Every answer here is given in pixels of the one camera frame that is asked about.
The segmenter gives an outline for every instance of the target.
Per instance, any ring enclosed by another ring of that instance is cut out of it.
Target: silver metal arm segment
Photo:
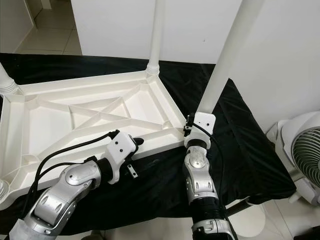
[[[110,184],[118,182],[121,165],[137,150],[135,140],[130,135],[119,132],[106,146],[103,159],[88,160],[65,168],[58,182],[43,192],[24,221],[19,219],[16,222],[9,233],[10,239],[55,239],[75,211],[77,203],[90,190],[100,186],[102,176]]]
[[[215,184],[209,173],[210,163],[206,156],[211,145],[210,138],[193,125],[197,124],[211,135],[215,121],[213,114],[197,112],[188,117],[184,128],[187,135],[184,140],[187,148],[184,159],[185,182],[194,240],[235,240],[220,208]]]

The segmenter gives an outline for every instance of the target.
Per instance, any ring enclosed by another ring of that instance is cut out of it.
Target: white pipe
[[[18,86],[15,81],[9,77],[6,70],[0,62],[0,94],[10,94],[17,90]]]
[[[150,75],[157,75],[159,73],[159,57],[165,20],[165,7],[165,0],[155,0],[150,58],[146,66],[146,71]]]
[[[265,0],[242,0],[197,112],[212,113]]]

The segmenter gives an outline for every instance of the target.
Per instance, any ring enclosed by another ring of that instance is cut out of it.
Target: white fan
[[[320,111],[280,120],[266,136],[296,185],[289,200],[320,205]]]

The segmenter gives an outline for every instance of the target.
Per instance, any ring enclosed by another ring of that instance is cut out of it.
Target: white wall
[[[320,109],[320,1],[266,0],[230,77],[264,131]]]
[[[0,0],[0,52],[13,53],[33,28],[24,0]]]
[[[71,0],[83,55],[149,58],[155,0]],[[160,58],[215,63],[240,0],[166,0]]]

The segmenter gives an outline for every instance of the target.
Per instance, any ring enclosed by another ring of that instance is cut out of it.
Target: black fabric
[[[95,56],[0,54],[0,61],[17,84],[30,84],[104,74],[141,71],[147,60]],[[160,62],[160,78],[185,117],[197,110],[213,65]],[[296,189],[229,79],[213,113],[214,134],[222,148],[225,175],[222,202],[252,196],[252,203],[282,199]],[[117,228],[155,217],[189,217],[182,171],[186,149],[178,147],[132,162],[139,177],[125,168],[117,184],[103,184],[81,200],[62,234]],[[222,161],[212,144],[208,151],[210,173],[219,190]],[[24,204],[19,197],[0,211],[0,234],[12,228]]]

